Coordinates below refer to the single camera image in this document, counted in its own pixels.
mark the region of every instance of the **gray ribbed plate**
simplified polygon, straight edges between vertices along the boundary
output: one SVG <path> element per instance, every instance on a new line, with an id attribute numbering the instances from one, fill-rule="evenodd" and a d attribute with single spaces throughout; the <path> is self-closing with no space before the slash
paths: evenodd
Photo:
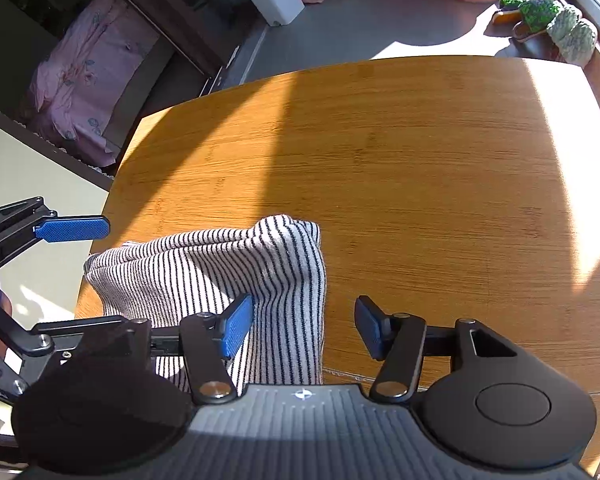
<path id="1" fill-rule="evenodd" d="M 501 474 L 458 462 L 426 438 L 407 409 L 371 402 L 356 384 L 252 384 L 234 402 L 201 408 L 181 440 L 141 466 L 97 477 L 31 467 L 18 478 L 590 480 L 571 464 L 538 473 Z"/>

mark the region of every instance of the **screw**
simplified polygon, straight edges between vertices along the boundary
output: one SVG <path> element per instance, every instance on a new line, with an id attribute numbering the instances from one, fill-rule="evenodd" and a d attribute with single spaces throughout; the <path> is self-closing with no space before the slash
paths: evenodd
<path id="1" fill-rule="evenodd" d="M 397 381 L 384 381 L 376 384 L 375 390 L 383 397 L 401 397 L 409 391 L 404 384 Z"/>
<path id="2" fill-rule="evenodd" d="M 209 381 L 200 386 L 200 393 L 205 397 L 222 399 L 231 393 L 231 386 L 221 381 Z"/>
<path id="3" fill-rule="evenodd" d="M 18 395 L 22 395 L 24 390 L 27 389 L 27 385 L 23 381 L 16 379 L 13 381 L 13 389 Z"/>
<path id="4" fill-rule="evenodd" d="M 49 348 L 51 346 L 51 338 L 47 334 L 40 334 L 40 346 Z"/>

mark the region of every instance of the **wooden table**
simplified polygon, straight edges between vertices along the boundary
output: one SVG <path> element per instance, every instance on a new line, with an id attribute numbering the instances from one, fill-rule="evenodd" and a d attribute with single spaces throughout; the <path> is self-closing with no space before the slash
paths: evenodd
<path id="1" fill-rule="evenodd" d="M 353 324 L 370 295 L 429 324 L 480 319 L 598 407 L 600 111 L 582 71 L 542 60 L 411 57 L 289 73 L 142 120 L 104 209 L 124 240 L 318 222 L 324 366 L 373 377 Z M 83 287 L 77 315 L 97 316 Z M 448 370 L 427 359 L 422 384 Z"/>

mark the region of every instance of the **striped fabric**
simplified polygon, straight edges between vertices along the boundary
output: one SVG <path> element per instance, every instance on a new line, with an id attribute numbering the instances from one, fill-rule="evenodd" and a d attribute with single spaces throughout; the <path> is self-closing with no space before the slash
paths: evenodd
<path id="1" fill-rule="evenodd" d="M 218 314 L 251 294 L 253 325 L 228 366 L 238 392 L 247 383 L 322 383 L 326 274 L 314 223 L 276 215 L 250 229 L 126 242 L 91 255 L 84 273 L 105 316 L 145 317 L 154 327 Z M 182 358 L 158 358 L 156 373 L 188 389 Z"/>

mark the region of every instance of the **pink blanket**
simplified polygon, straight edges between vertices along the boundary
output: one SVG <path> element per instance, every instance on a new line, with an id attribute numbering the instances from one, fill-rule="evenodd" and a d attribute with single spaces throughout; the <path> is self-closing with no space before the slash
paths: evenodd
<path id="1" fill-rule="evenodd" d="M 93 0 L 34 72 L 30 129 L 104 167 L 117 149 L 102 137 L 126 84 L 158 33 L 125 0 Z"/>

